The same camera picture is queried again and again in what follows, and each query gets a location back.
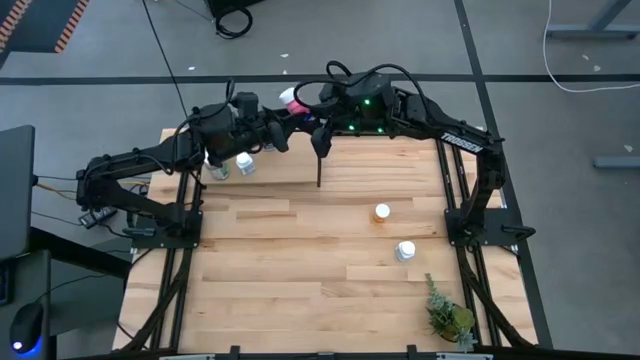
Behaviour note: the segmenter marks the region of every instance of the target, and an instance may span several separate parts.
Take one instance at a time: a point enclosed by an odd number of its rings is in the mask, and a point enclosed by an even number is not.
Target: concrete floor
[[[182,1],[205,12],[201,0]],[[556,0],[552,19],[584,23],[605,3]],[[546,1],[464,4],[485,74],[544,74]],[[331,59],[358,70],[394,62],[416,73],[471,73],[453,2],[267,0],[250,8],[251,32],[233,41],[214,36],[211,24],[172,0],[149,1],[149,8],[177,75],[320,74]],[[640,2],[633,2],[617,22],[637,23],[639,15]],[[596,65],[599,74],[640,73],[637,40],[554,40],[548,55],[557,73],[594,74]],[[166,75],[140,0],[92,0],[64,53],[12,53],[0,70],[0,77]],[[278,106],[277,95],[289,85],[237,90]],[[422,86],[452,116],[484,123],[473,83]],[[180,89],[187,108],[220,101],[224,93],[220,84]],[[595,155],[627,155],[624,145],[638,149],[631,155],[640,151],[640,89],[568,94],[548,83],[495,83],[488,90],[524,221],[538,230],[530,246],[554,346],[640,354],[640,176],[591,166]],[[36,173],[55,176],[73,176],[94,155],[151,146],[160,129],[182,118],[172,85],[0,86],[0,108],[0,129],[36,126]],[[39,190],[33,208],[68,219],[80,214],[73,203]],[[102,229],[33,221],[83,244],[109,239]],[[117,314],[119,306],[105,302],[104,311]],[[83,330],[60,338],[61,357],[107,352],[115,320]]]

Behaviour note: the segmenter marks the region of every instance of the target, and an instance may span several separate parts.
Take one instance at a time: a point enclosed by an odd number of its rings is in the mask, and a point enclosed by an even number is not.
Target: computer mouse
[[[11,347],[15,352],[24,354],[36,346],[42,331],[43,315],[44,308],[39,302],[29,303],[18,310],[9,329]]]

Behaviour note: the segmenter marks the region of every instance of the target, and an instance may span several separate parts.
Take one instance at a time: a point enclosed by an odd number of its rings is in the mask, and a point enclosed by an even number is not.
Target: wooden tabletop
[[[211,184],[204,191],[202,241],[191,266],[180,352],[227,353],[231,345],[244,353],[404,352],[408,344],[418,351],[455,349],[432,334],[425,310],[425,273],[464,305],[435,143],[373,137],[333,142],[319,189]],[[475,159],[463,159],[473,184]],[[177,178],[154,175],[149,196],[173,201]],[[382,224],[372,220],[379,203],[391,207]],[[491,204],[501,206],[498,192]],[[405,263],[394,254],[403,240],[417,248]],[[516,258],[504,249],[483,249],[495,302],[536,342]],[[129,331],[156,305],[165,253],[154,250],[129,276],[120,316]],[[478,317],[488,343],[481,306]],[[114,348],[126,342],[118,332]]]

